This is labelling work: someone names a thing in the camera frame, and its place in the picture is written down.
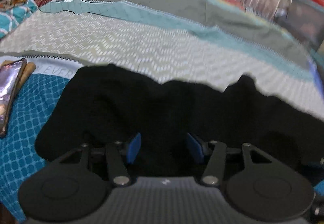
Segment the black pants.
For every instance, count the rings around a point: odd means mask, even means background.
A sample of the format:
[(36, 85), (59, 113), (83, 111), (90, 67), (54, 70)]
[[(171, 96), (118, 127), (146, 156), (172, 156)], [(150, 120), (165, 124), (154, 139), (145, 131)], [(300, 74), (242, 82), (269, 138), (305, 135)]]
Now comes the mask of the black pants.
[(275, 96), (246, 75), (224, 91), (204, 84), (148, 76), (113, 64), (80, 68), (68, 82), (35, 150), (54, 159), (83, 143), (105, 146), (141, 135), (134, 162), (139, 175), (192, 175), (185, 146), (195, 135), (239, 148), (250, 143), (316, 185), (323, 180), (323, 122)]

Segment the brown wallet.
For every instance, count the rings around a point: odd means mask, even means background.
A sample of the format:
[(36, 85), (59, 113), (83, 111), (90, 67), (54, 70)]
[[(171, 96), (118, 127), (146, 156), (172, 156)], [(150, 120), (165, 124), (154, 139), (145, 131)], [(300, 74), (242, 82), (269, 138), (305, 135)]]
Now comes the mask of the brown wallet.
[(9, 91), (15, 83), (17, 83), (17, 90), (20, 90), (35, 69), (34, 63), (27, 63), (23, 59), (17, 61), (5, 60), (1, 64), (1, 90)]

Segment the patterned blue grey bedsheet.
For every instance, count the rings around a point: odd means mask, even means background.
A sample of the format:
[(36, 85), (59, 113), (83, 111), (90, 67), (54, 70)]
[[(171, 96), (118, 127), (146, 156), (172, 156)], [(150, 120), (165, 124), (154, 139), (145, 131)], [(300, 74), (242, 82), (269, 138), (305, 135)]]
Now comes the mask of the patterned blue grey bedsheet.
[(282, 28), (219, 0), (52, 0), (1, 39), (1, 64), (35, 71), (12, 102), (1, 138), (1, 203), (20, 223), (320, 223), (323, 180), (250, 143), (227, 146), (220, 186), (192, 175), (109, 182), (105, 146), (83, 143), (53, 161), (38, 133), (83, 67), (113, 64), (224, 91), (243, 76), (265, 96), (323, 122), (323, 87), (310, 53)]

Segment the smartphone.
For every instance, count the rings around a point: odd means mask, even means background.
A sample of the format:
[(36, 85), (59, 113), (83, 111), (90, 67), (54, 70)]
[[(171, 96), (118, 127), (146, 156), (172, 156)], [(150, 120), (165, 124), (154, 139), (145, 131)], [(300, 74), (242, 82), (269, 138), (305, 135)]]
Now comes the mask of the smartphone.
[(22, 58), (1, 67), (1, 138), (6, 136), (12, 102), (26, 65), (27, 60)]

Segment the teal white patterned pillow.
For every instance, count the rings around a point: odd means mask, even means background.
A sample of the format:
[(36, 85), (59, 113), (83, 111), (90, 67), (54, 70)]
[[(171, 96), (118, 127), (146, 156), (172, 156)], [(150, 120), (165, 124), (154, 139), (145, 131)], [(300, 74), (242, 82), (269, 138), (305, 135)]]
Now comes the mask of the teal white patterned pillow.
[(0, 38), (4, 38), (15, 30), (24, 20), (29, 18), (37, 10), (38, 6), (35, 0), (27, 0), (23, 5), (1, 12)]

